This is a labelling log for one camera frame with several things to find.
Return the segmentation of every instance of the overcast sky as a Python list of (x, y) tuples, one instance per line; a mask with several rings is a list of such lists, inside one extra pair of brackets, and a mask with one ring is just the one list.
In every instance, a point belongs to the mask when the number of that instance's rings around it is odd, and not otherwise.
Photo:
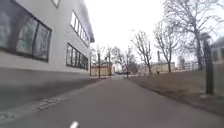
[[(155, 43), (153, 29), (162, 19), (161, 0), (85, 0), (92, 25), (95, 43), (100, 46), (118, 46), (126, 50), (132, 43), (134, 31), (143, 30)], [(157, 49), (152, 47), (153, 62)]]

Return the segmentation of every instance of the road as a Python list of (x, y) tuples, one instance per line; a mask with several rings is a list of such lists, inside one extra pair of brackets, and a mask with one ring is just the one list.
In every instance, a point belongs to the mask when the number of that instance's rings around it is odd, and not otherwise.
[(69, 100), (3, 128), (223, 128), (224, 118), (181, 104), (129, 81), (101, 81)]

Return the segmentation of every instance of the house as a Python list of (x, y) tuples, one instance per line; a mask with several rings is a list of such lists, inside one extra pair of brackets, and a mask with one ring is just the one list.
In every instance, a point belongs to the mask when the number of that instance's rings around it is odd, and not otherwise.
[(224, 37), (211, 45), (215, 93), (224, 96)]
[(103, 62), (100, 65), (99, 68), (99, 64), (95, 63), (91, 66), (90, 68), (90, 75), (91, 76), (99, 76), (99, 72), (101, 76), (110, 76), (110, 75), (114, 75), (115, 74), (115, 67), (111, 66), (112, 63), (109, 64), (109, 62)]
[(0, 28), (0, 81), (88, 78), (94, 36), (84, 0), (1, 0)]
[[(171, 63), (171, 71), (174, 71), (175, 70), (175, 63), (172, 62)], [(168, 73), (169, 70), (168, 70), (168, 64), (165, 63), (165, 62), (158, 62), (158, 63), (153, 63), (151, 64), (151, 71), (153, 74), (157, 74), (157, 73), (160, 73), (160, 74), (164, 74), (164, 73)], [(139, 70), (138, 70), (138, 73), (140, 75), (147, 75), (149, 74), (149, 69), (147, 66), (145, 65), (140, 65), (139, 66)]]

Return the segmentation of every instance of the sidewalk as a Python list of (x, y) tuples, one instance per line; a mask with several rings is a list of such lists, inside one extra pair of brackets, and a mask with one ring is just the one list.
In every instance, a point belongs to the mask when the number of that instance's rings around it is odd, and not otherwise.
[(86, 79), (75, 82), (51, 82), (41, 86), (0, 86), (0, 111), (51, 98), (98, 81), (99, 79)]

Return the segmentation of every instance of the lawn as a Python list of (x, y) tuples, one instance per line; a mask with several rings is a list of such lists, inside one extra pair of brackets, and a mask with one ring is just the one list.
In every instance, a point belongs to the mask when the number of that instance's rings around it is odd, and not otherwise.
[(205, 72), (181, 72), (128, 78), (171, 99), (224, 116), (224, 97), (205, 95)]

